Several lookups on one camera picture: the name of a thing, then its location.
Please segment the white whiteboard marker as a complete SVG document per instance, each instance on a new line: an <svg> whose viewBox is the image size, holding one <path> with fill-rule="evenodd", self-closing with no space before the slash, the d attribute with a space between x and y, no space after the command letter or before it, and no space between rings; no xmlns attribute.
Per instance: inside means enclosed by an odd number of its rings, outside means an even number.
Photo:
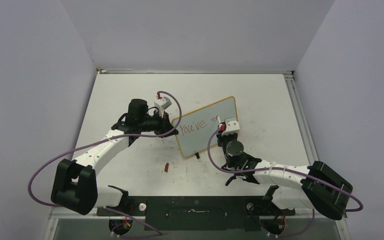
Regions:
<svg viewBox="0 0 384 240"><path fill-rule="evenodd" d="M216 119L217 119L217 122L218 122L218 128L219 128L219 129L221 129L221 128L222 128L222 126L223 126L223 123L222 123L222 121L221 121L221 118L220 118L220 116L219 116L219 115L217 115L217 116L216 116Z"/></svg>

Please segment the yellow framed whiteboard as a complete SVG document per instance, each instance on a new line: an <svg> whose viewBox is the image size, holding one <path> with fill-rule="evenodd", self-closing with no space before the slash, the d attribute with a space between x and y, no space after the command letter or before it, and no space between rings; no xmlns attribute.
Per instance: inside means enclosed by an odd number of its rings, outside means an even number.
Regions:
<svg viewBox="0 0 384 240"><path fill-rule="evenodd" d="M171 121L177 125L176 141L180 154L187 159L206 151L208 140L219 127L218 119L238 118L236 98L229 96L204 107L185 113Z"/></svg>

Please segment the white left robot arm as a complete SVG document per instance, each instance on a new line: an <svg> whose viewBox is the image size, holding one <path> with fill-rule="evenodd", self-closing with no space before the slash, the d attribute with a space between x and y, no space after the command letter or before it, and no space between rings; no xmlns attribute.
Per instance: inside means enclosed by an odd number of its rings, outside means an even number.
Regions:
<svg viewBox="0 0 384 240"><path fill-rule="evenodd" d="M144 133L153 132L158 138L177 135L166 109L172 102L168 97L154 101L153 113L147 101L132 99L128 111L111 127L99 144L73 160L63 159L56 168L51 191L51 202L81 215L93 208L109 207L116 215L129 210L123 198L126 190L112 185L98 186L97 176L121 151L130 147Z"/></svg>

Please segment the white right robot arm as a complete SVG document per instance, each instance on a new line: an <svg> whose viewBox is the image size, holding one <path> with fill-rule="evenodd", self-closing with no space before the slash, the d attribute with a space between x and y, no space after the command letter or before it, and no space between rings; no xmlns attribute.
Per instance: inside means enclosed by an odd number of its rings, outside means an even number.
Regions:
<svg viewBox="0 0 384 240"><path fill-rule="evenodd" d="M353 186L322 161L293 166L269 162L245 152L238 134L215 134L225 164L219 170L252 184L270 185L263 199L269 214L280 210L311 209L332 220L341 220L353 192Z"/></svg>

